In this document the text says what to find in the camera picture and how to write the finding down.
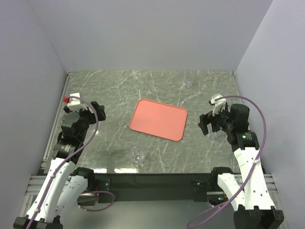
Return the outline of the clear glass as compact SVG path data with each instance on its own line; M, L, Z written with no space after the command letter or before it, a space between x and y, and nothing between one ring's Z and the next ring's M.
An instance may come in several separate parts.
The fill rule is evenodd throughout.
M134 163L141 165L144 163L146 158L147 151L144 150L142 147L133 146L131 148L131 159Z
M193 79L191 77L184 77L182 81L182 88L188 89L192 86Z
M207 135L210 139L212 140L215 140L216 138L218 138L219 134L218 132L213 132L212 130L210 130L208 132L208 135Z

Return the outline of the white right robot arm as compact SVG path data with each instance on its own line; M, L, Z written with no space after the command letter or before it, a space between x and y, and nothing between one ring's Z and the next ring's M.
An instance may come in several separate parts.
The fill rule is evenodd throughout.
M231 172L222 168L214 171L210 186L223 190L234 209L234 226L237 229L277 229L284 221L284 213L271 199L265 181L260 146L255 132L249 129L250 109L243 104L228 105L216 102L213 110L200 116L199 127L208 134L223 131L238 162L242 184L239 185Z

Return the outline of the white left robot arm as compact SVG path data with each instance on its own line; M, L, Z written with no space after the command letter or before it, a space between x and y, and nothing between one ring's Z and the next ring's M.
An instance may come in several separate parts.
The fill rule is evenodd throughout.
M15 229L62 229L64 217L76 206L78 197L96 186L94 171L77 167L90 125L106 119L103 105L85 105L81 99L68 98L61 132L51 155L44 183L24 217L17 217Z

